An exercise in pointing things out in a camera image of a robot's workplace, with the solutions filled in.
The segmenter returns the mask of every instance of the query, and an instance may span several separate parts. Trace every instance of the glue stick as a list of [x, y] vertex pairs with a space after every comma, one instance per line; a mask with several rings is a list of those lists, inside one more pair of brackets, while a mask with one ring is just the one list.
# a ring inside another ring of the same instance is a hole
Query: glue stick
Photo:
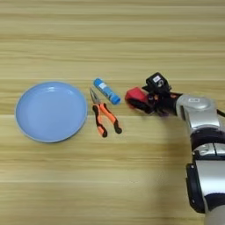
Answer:
[[94, 80], [94, 85], [114, 104], [120, 103], [120, 97], [113, 92], [113, 90], [104, 83], [100, 78]]

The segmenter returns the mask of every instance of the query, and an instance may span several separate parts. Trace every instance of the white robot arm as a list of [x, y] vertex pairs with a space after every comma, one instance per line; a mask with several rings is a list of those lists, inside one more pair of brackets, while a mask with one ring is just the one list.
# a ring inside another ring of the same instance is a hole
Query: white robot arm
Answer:
[[212, 99], [171, 92], [167, 80], [155, 73], [146, 80], [148, 103], [127, 102], [145, 113], [172, 113], [186, 122], [192, 144], [187, 164], [187, 191], [191, 207], [206, 215], [205, 225], [225, 225], [225, 128]]
[[225, 130], [214, 101], [181, 95], [176, 112], [191, 136], [192, 163], [186, 168], [190, 204], [206, 214], [206, 225], [225, 225]]

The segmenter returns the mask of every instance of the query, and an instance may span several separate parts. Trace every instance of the blue glue stick cap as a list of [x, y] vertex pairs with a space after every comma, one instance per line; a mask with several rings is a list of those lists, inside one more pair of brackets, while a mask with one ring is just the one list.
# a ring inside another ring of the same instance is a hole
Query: blue glue stick cap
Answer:
[[119, 104], [119, 103], [120, 103], [120, 97], [117, 96], [117, 95], [113, 96], [112, 99], [111, 99], [111, 102], [112, 102], [114, 105]]

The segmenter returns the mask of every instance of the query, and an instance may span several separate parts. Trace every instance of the pliers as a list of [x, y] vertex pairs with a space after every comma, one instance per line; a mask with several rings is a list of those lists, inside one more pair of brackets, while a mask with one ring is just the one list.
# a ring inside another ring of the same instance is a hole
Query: pliers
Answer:
[[98, 95], [94, 92], [92, 88], [90, 88], [90, 94], [91, 94], [92, 101], [94, 103], [92, 110], [95, 113], [96, 125], [101, 136], [106, 137], [108, 133], [105, 127], [102, 125], [102, 118], [101, 118], [100, 111], [102, 111], [107, 116], [107, 118], [113, 123], [115, 132], [117, 134], [121, 134], [122, 129], [119, 126], [119, 122], [117, 118], [107, 109], [106, 103], [101, 103], [100, 99], [98, 98]]

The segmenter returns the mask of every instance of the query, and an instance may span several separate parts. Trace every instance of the table surface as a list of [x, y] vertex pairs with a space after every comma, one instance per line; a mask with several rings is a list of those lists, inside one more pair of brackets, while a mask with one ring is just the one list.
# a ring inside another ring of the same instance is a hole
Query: table surface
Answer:
[[[3, 225], [200, 225], [188, 204], [185, 123], [146, 116], [101, 96], [99, 136], [89, 88], [104, 78], [123, 98], [159, 71], [174, 91], [225, 110], [222, 0], [8, 0], [0, 2], [0, 217]], [[43, 144], [23, 136], [14, 107], [32, 85], [63, 81], [86, 96], [85, 126]]]

